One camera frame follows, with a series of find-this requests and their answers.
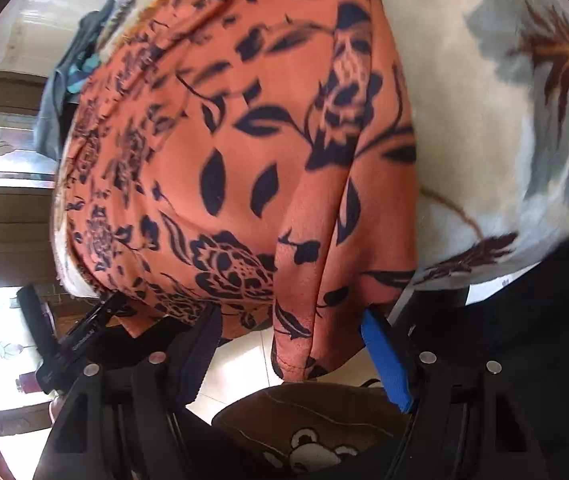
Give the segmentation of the grey blue cloth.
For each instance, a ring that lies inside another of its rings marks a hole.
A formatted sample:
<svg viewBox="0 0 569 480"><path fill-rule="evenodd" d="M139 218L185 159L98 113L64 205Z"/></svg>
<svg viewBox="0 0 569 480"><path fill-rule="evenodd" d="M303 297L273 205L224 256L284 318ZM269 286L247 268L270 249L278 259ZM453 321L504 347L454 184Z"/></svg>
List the grey blue cloth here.
<svg viewBox="0 0 569 480"><path fill-rule="evenodd" d="M79 94L66 91L68 69L79 53L97 53L97 40L114 6L115 0L106 0L100 10L89 12L80 19L75 36L48 77L42 92L34 127L34 149L56 162L61 157L70 131L72 107L79 102Z"/></svg>

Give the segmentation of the orange black floral garment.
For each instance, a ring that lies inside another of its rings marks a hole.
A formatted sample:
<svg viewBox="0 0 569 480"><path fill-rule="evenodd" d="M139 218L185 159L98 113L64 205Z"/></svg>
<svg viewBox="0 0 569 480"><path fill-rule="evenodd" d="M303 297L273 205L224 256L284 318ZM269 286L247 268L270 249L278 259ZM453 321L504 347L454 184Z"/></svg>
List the orange black floral garment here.
<svg viewBox="0 0 569 480"><path fill-rule="evenodd" d="M78 298L140 335L222 311L270 326L287 382L362 349L416 264L416 140L382 0L126 0L101 33L57 177Z"/></svg>

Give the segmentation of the brown bear slipper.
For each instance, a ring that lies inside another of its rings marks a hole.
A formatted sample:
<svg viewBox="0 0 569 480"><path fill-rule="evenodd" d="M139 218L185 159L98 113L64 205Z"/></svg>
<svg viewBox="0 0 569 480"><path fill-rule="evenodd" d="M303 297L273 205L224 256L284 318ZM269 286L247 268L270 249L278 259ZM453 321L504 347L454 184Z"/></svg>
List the brown bear slipper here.
<svg viewBox="0 0 569 480"><path fill-rule="evenodd" d="M407 422L379 387L294 382L228 405L212 426L277 470L311 474L396 443Z"/></svg>

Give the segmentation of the teal blue striped garment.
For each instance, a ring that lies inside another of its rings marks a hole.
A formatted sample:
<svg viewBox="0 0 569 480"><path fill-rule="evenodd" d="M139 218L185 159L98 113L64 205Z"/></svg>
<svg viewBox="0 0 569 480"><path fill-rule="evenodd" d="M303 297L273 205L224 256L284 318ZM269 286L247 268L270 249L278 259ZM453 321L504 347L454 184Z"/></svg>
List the teal blue striped garment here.
<svg viewBox="0 0 569 480"><path fill-rule="evenodd" d="M66 91L69 94L79 94L84 87L86 80L94 70L100 65L99 54L94 52L79 53L68 69L66 77Z"/></svg>

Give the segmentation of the brown door with glass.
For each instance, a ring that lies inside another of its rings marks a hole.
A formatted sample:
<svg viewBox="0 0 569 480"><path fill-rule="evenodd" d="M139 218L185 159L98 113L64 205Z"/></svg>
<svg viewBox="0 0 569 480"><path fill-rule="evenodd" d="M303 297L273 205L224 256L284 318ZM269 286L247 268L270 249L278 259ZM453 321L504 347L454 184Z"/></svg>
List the brown door with glass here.
<svg viewBox="0 0 569 480"><path fill-rule="evenodd" d="M49 216L56 163L35 151L45 79L0 72L0 287L54 281Z"/></svg>

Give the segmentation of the cream leaf print blanket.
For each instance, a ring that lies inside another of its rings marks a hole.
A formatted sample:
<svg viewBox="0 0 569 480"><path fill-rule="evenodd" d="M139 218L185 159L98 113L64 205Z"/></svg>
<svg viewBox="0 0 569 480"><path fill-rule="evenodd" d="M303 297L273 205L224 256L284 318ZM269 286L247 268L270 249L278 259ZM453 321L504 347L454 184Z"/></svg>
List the cream leaf print blanket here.
<svg viewBox="0 0 569 480"><path fill-rule="evenodd" d="M541 261L569 237L569 0L382 4L416 140L406 287L474 285Z"/></svg>

